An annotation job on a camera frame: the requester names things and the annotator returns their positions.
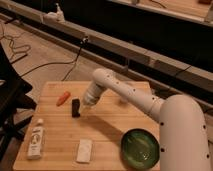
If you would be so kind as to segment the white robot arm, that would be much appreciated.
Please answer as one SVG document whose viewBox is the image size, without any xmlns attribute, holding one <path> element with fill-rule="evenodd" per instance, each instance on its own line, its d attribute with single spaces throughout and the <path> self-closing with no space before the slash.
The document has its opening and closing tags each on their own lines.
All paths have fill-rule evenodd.
<svg viewBox="0 0 213 171">
<path fill-rule="evenodd" d="M 94 106 L 110 89 L 159 125 L 160 171 L 211 171 L 207 126 L 200 105 L 188 95 L 162 99 L 118 80 L 110 69 L 96 69 L 83 95 Z"/>
</svg>

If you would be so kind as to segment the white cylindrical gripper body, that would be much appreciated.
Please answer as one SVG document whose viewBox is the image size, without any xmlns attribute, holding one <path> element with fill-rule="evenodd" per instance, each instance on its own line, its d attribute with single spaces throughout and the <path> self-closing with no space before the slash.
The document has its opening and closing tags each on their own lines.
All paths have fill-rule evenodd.
<svg viewBox="0 0 213 171">
<path fill-rule="evenodd" d="M 102 87 L 92 82 L 86 89 L 82 102 L 84 105 L 93 106 L 99 101 L 102 94 Z"/>
</svg>

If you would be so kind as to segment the beige pusher gripper finger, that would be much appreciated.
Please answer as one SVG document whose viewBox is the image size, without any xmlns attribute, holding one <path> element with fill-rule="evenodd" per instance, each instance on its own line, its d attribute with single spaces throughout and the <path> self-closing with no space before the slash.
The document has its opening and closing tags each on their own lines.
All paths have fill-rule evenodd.
<svg viewBox="0 0 213 171">
<path fill-rule="evenodd" d="M 80 106 L 80 108 L 79 108 L 79 112 L 83 112 L 84 110 L 87 110 L 87 109 L 89 109 L 90 108 L 90 106 L 89 105 L 81 105 Z"/>
</svg>

